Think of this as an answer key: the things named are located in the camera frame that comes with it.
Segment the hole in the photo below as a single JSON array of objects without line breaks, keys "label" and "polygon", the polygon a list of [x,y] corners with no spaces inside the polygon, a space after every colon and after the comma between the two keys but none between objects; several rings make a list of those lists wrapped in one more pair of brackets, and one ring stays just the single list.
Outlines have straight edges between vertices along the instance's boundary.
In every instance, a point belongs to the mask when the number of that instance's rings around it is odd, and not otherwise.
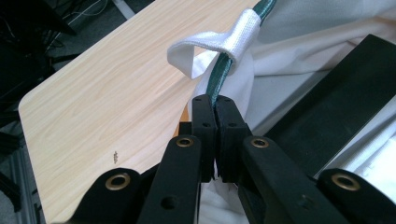
[{"label": "hole", "polygon": [[106,188],[109,190],[120,190],[126,188],[131,183],[131,177],[128,174],[122,173],[111,176],[106,181]]},{"label": "hole", "polygon": [[176,141],[176,144],[179,147],[190,147],[192,144],[194,144],[194,142],[190,138],[180,138]]},{"label": "hole", "polygon": [[267,141],[265,141],[264,139],[260,139],[260,138],[255,138],[255,139],[251,140],[251,145],[253,145],[254,147],[268,147],[269,146]]},{"label": "hole", "polygon": [[338,187],[346,190],[355,191],[361,188],[361,185],[349,175],[335,174],[332,175],[332,182]]},{"label": "hole", "polygon": [[112,185],[122,185],[125,182],[125,178],[117,176],[111,181]]},{"label": "hole", "polygon": [[175,209],[178,206],[178,199],[176,196],[165,197],[161,200],[161,207],[166,210]]}]

